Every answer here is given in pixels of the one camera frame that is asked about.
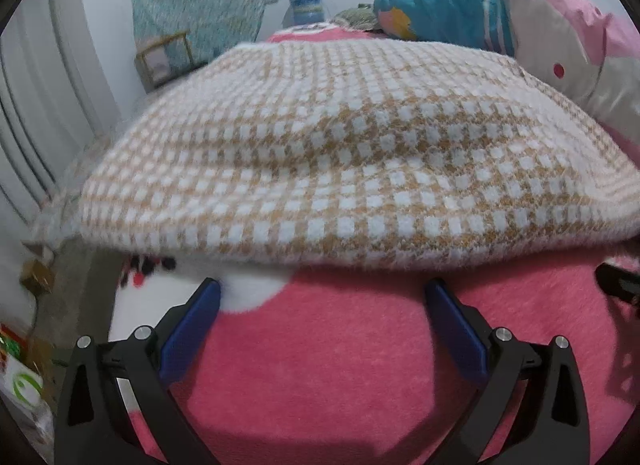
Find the beige white houndstooth knit coat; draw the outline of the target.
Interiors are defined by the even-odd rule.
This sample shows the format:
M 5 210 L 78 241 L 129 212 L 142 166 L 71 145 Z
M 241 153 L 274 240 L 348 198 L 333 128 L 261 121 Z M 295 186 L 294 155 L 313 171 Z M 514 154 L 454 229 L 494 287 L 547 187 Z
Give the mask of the beige white houndstooth knit coat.
M 639 172 L 515 60 L 442 43 L 242 44 L 87 150 L 34 225 L 255 263 L 477 265 L 639 231 Z

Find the white green printed box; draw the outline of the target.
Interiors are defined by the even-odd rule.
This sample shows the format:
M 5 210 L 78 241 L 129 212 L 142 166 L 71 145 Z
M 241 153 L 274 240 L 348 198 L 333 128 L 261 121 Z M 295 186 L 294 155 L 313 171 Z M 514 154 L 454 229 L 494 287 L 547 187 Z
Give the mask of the white green printed box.
M 42 377 L 12 355 L 1 368 L 1 395 L 21 415 L 32 419 L 42 404 Z

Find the small cardboard box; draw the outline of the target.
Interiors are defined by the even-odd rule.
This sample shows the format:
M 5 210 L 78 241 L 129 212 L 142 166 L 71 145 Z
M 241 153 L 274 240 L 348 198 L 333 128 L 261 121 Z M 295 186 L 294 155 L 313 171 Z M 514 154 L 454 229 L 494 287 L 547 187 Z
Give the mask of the small cardboard box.
M 54 272 L 37 259 L 26 261 L 22 267 L 20 283 L 35 297 L 50 294 L 54 286 Z

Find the pink fleece bed blanket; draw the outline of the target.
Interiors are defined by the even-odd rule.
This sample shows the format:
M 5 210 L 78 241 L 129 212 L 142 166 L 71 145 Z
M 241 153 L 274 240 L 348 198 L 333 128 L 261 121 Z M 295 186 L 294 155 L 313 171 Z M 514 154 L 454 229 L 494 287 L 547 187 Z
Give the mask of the pink fleece bed blanket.
M 448 273 L 463 303 L 518 338 L 572 343 L 601 457 L 639 401 L 639 323 L 594 271 L 625 248 L 547 251 Z M 235 266 L 190 255 L 125 267 L 110 338 L 155 324 L 206 277 L 219 315 L 171 391 L 225 464 L 416 464 L 474 388 L 432 329 L 426 275 L 352 268 Z

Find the pink white patterned duvet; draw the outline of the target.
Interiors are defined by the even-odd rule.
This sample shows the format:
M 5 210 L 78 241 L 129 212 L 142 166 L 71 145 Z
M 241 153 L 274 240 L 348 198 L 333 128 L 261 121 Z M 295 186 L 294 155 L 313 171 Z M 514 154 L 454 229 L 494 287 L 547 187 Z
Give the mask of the pink white patterned duvet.
M 515 59 L 639 162 L 639 32 L 589 0 L 510 0 Z

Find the blue striped pillow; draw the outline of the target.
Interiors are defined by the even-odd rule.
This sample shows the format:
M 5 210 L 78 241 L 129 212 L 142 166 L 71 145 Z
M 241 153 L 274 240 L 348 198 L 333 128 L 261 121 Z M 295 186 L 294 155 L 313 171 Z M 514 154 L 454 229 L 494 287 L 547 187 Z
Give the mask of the blue striped pillow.
M 512 57 L 515 38 L 510 0 L 374 0 L 384 33 L 495 51 Z

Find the white pleated curtain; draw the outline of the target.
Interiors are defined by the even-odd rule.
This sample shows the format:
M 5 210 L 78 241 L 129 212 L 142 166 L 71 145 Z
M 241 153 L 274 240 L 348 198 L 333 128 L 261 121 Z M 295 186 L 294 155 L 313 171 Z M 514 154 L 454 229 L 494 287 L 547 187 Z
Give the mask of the white pleated curtain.
M 21 235 L 120 116 L 83 0 L 20 0 L 1 29 L 1 219 Z

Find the grey green crumpled cloth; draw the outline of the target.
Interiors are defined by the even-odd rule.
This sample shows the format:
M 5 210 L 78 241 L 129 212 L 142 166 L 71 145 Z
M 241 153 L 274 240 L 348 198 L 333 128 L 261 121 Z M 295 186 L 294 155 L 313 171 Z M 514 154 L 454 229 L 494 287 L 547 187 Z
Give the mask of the grey green crumpled cloth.
M 342 10 L 331 19 L 331 23 L 355 31 L 373 33 L 382 31 L 382 26 L 370 4 L 359 4 L 357 7 Z

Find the blue water jug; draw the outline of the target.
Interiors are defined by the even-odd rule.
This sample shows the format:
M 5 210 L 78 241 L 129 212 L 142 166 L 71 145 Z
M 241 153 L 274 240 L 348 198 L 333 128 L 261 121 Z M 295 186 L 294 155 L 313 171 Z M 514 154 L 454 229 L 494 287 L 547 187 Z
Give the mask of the blue water jug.
M 323 0 L 288 0 L 294 25 L 314 24 L 324 21 Z

